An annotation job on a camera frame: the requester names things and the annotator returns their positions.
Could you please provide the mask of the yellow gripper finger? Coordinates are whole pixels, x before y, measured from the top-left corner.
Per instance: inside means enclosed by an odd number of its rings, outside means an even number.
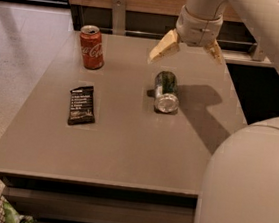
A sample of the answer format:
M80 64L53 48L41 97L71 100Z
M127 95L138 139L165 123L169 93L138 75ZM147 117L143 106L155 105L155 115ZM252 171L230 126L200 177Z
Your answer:
M213 60L216 62L216 64L222 63L222 54L221 54L221 48L219 47L219 44L217 41L211 41L209 44L206 44L204 46L204 50L208 53L208 55L213 58Z
M161 60L166 56L170 56L180 50L179 48L179 36L176 29L170 30L159 43L149 52L147 61L153 63Z

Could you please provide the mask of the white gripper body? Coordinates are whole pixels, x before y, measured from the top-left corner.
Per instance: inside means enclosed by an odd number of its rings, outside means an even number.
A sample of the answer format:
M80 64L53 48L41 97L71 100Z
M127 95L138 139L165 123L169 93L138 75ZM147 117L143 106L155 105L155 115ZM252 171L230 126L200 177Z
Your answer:
M204 47L216 41L222 24L222 17L214 20L200 19L190 14L184 6L175 27L182 42L188 46Z

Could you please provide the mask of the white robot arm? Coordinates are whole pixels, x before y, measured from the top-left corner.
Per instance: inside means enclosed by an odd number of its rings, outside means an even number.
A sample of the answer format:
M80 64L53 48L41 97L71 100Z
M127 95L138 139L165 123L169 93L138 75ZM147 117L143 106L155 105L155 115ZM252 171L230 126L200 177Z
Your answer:
M217 58L227 4L279 73L279 0L186 0L175 26L178 41L204 46ZM242 128L213 153L194 223L279 223L279 117Z

